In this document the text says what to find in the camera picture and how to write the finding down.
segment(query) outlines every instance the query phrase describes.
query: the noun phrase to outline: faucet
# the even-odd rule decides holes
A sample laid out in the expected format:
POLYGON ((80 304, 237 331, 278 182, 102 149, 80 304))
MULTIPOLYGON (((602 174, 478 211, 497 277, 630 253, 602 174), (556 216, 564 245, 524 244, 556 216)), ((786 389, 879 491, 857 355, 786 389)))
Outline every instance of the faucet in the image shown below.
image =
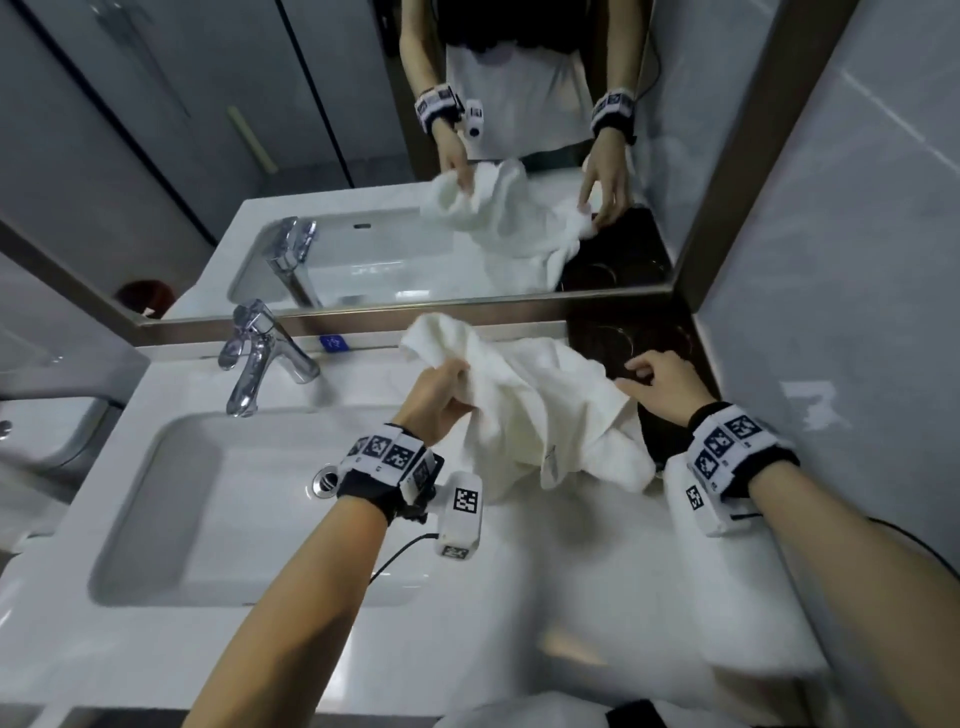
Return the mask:
POLYGON ((317 237, 317 221, 285 217, 272 229, 273 241, 263 251, 267 265, 300 307, 322 308, 307 275, 306 257, 317 237))
POLYGON ((233 310, 233 335, 220 351, 217 363, 225 372, 240 360, 250 341, 250 356, 227 400, 227 414, 249 417, 256 412, 256 394, 270 363, 277 357, 294 381, 306 384, 320 375, 320 367, 294 343, 267 305, 259 299, 242 303, 233 310))

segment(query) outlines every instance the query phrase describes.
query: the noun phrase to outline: wrist strap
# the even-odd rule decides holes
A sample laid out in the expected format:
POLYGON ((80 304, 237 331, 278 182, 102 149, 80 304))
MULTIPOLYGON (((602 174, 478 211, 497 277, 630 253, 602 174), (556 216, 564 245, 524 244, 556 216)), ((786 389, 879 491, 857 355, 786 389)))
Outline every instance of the wrist strap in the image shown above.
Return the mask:
POLYGON ((748 497, 751 479, 771 463, 800 465, 789 445, 735 404, 716 402, 690 418, 693 444, 686 464, 720 497, 748 497))
POLYGON ((607 91, 593 107, 590 131, 596 137, 601 129, 612 127, 623 132, 628 144, 636 142, 634 134, 634 116, 636 99, 629 88, 615 88, 607 91))
POLYGON ((429 500, 444 459, 399 425, 381 425, 361 437, 340 462, 337 496, 356 496, 391 522, 405 506, 429 500))
POLYGON ((433 122, 438 118, 445 119, 452 127, 464 115, 464 105, 460 97, 450 88, 450 84, 435 85, 426 89, 414 103, 417 118, 423 133, 430 134, 433 122))

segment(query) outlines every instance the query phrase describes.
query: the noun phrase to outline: faucet spout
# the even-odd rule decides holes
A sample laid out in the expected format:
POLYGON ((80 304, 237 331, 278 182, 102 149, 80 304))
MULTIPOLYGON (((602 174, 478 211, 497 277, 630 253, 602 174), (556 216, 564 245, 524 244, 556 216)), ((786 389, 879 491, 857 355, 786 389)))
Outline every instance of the faucet spout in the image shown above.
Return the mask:
POLYGON ((260 300, 238 305, 233 312, 234 333, 220 352, 218 362, 230 370, 239 361, 244 344, 250 341, 250 355, 240 378, 227 400, 227 414, 249 417, 257 410, 256 397, 267 369, 274 359, 298 384, 306 384, 320 375, 320 367, 294 342, 260 300))

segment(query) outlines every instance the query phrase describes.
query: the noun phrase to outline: mirror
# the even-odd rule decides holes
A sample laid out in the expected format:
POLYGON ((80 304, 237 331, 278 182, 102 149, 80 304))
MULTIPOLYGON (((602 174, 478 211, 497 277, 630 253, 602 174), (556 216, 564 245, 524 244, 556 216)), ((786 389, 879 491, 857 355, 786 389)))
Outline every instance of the mirror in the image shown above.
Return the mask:
POLYGON ((669 284, 774 14, 8 4, 0 217, 138 321, 669 284))

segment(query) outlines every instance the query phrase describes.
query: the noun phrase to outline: sink basin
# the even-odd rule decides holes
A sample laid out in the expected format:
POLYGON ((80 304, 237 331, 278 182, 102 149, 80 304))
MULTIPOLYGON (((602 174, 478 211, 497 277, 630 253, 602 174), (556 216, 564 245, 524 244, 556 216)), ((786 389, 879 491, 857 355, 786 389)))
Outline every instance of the sink basin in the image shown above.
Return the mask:
MULTIPOLYGON (((464 281, 450 274, 475 268, 458 253, 461 248, 454 244, 453 233, 420 218, 417 208, 315 219, 317 239, 306 266, 324 308, 466 295, 464 281)), ((278 227, 279 222, 272 223, 256 236, 251 254, 229 289, 231 303, 253 298, 267 304, 292 303, 262 257, 278 227)))
MULTIPOLYGON (((93 599, 105 606, 253 604, 336 502, 308 495, 316 472, 339 463, 356 438, 395 411, 344 406, 174 421, 156 436, 101 554, 93 599)), ((396 522, 377 564, 433 526, 396 522)), ((364 606, 409 602, 438 559, 432 544, 411 548, 377 578, 364 606)))

